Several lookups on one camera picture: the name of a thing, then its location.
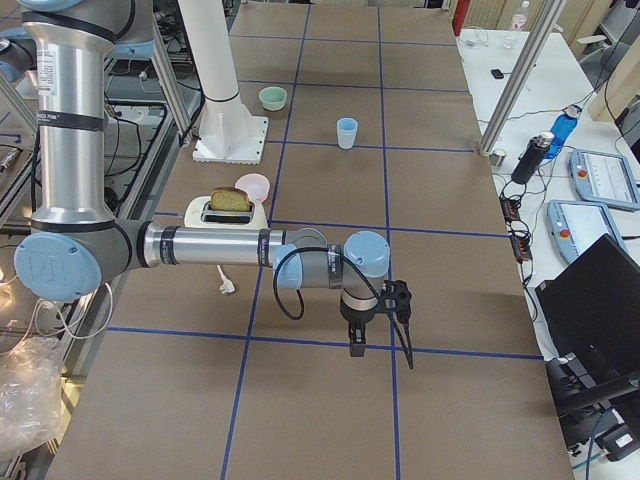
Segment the water bottle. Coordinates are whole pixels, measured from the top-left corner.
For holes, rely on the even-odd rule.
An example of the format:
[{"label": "water bottle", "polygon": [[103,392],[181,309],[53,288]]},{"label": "water bottle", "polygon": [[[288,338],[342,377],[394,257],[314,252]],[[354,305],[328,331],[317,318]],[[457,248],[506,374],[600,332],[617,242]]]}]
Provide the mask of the water bottle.
[{"label": "water bottle", "polygon": [[511,23],[509,24],[509,32],[504,36],[505,48],[513,48],[518,43],[518,33],[524,29],[524,24],[527,23],[527,16],[529,13],[529,2],[526,0],[522,2],[520,8],[516,10],[516,13],[511,17]]},{"label": "water bottle", "polygon": [[558,153],[560,153],[564,142],[567,141],[573,129],[576,128],[581,113],[582,109],[579,106],[569,105],[562,111],[562,114],[556,118],[553,127],[551,127],[551,133],[554,134],[554,138],[553,142],[551,142],[549,153],[544,157],[546,160],[554,159]]},{"label": "water bottle", "polygon": [[526,185],[527,182],[531,180],[531,177],[542,163],[545,155],[549,152],[552,140],[553,133],[546,131],[540,132],[540,135],[529,140],[527,150],[524,152],[518,162],[518,165],[516,165],[515,170],[511,174],[511,181],[513,183]]}]

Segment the bottle cap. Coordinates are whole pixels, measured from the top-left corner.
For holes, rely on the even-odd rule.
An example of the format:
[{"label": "bottle cap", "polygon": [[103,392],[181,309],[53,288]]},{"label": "bottle cap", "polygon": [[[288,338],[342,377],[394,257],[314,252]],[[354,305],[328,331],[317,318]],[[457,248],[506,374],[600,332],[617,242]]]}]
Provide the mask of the bottle cap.
[{"label": "bottle cap", "polygon": [[551,142],[553,142],[554,138],[555,138],[555,135],[553,133],[545,130],[543,132],[540,132],[540,135],[535,137],[533,141],[537,146],[541,148],[545,148],[551,145]]},{"label": "bottle cap", "polygon": [[564,109],[564,113],[571,118],[580,118],[582,109],[578,105],[569,105]]}]

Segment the blue water bottle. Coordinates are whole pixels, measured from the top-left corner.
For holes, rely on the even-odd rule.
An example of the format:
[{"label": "blue water bottle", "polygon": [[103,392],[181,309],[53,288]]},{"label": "blue water bottle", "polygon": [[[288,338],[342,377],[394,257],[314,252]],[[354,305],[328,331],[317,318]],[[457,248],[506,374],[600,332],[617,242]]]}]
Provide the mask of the blue water bottle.
[{"label": "blue water bottle", "polygon": [[562,115],[556,118],[553,127],[551,127],[551,133],[554,135],[553,142],[551,142],[549,153],[544,157],[545,160],[552,160],[560,153],[564,142],[567,141],[573,129],[576,128],[581,113],[582,109],[579,106],[569,105],[562,111]]}]

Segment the red object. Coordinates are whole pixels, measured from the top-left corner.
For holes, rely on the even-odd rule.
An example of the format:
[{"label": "red object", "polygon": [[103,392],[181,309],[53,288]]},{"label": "red object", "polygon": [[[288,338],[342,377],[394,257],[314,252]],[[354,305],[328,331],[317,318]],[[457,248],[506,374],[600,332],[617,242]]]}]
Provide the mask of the red object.
[{"label": "red object", "polygon": [[452,23],[453,34],[456,37],[460,36],[460,30],[462,30],[462,25],[464,25],[464,21],[467,18],[469,5],[471,5],[471,0],[458,1],[458,5],[456,6],[456,13],[453,14],[453,23]]}]

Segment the blue and white tablet device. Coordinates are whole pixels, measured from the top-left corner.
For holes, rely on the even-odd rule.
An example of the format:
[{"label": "blue and white tablet device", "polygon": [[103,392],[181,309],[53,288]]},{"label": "blue and white tablet device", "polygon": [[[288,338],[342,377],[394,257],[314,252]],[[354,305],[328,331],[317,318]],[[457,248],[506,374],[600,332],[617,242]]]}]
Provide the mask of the blue and white tablet device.
[{"label": "blue and white tablet device", "polygon": [[547,216],[558,250],[568,263],[578,258],[605,233],[626,250],[611,212],[604,203],[551,200]]},{"label": "blue and white tablet device", "polygon": [[612,208],[640,210],[640,193],[625,157],[613,153],[574,150],[569,161],[578,195]]}]

